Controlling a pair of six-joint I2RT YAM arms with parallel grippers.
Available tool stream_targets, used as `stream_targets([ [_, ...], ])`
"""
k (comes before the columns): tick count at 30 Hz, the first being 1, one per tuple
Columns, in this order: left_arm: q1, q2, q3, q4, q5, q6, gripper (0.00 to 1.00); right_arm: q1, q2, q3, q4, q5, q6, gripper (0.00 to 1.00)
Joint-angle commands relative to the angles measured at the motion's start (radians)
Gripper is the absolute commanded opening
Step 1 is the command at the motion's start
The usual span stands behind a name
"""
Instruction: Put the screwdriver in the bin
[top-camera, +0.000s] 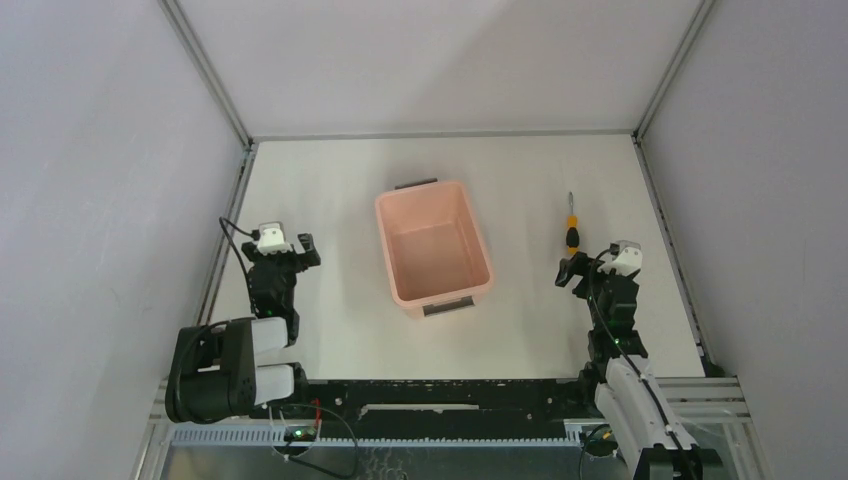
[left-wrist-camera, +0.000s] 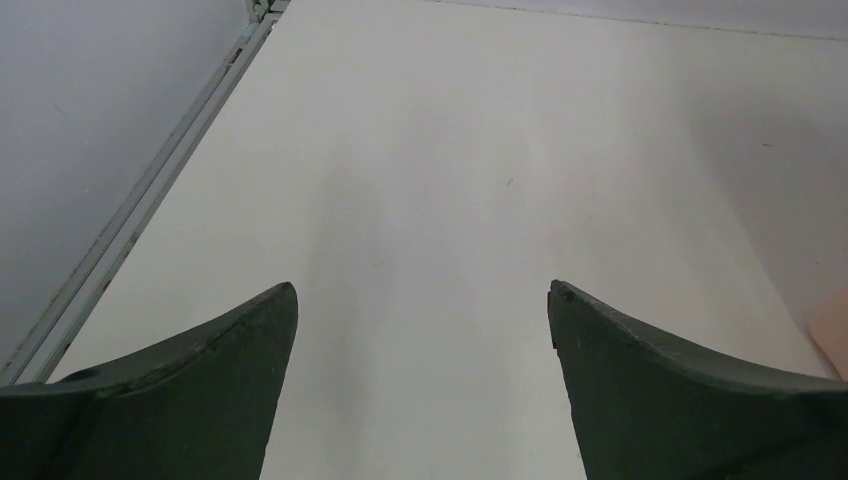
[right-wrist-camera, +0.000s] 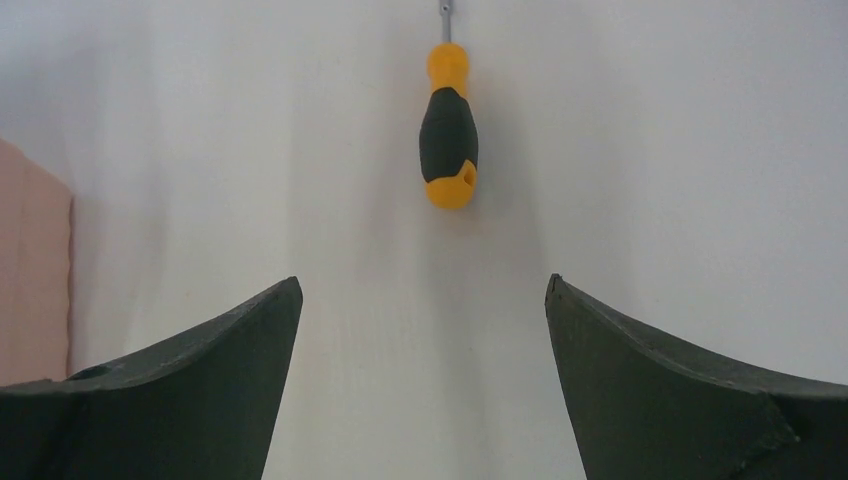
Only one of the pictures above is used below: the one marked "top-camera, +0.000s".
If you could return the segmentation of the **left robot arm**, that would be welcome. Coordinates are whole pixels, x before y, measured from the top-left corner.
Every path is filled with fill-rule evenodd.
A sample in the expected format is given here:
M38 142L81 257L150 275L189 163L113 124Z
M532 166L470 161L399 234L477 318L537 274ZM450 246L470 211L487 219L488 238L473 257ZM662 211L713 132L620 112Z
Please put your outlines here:
M270 402L293 397L304 383L298 363L261 366L260 355L293 346L300 315L294 306L298 274L321 258L311 234L301 251L262 236L242 246L253 315L179 331L165 391L165 410L175 423L211 424L247 416Z

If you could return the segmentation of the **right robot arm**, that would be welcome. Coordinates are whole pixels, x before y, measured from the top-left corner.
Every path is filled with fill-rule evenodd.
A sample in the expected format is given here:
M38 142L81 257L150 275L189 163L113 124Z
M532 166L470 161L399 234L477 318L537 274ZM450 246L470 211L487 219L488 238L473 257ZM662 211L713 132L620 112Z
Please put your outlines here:
M686 430L654 376L635 328L641 270L633 248L610 247L612 260L576 252L561 259L555 284L578 281L573 294L586 302L592 327L589 361L577 384L611 429L634 479L718 479L724 464Z

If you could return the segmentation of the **yellow black handled screwdriver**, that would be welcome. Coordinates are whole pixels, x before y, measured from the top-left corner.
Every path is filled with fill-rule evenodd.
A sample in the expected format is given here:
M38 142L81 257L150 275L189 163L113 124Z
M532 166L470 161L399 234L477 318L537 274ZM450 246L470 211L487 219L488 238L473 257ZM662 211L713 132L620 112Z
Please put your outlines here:
M566 229L566 248L567 254L573 256L577 253L580 246L580 234L578 231L578 217L575 213L574 195L572 192L568 194L569 216L567 218Z

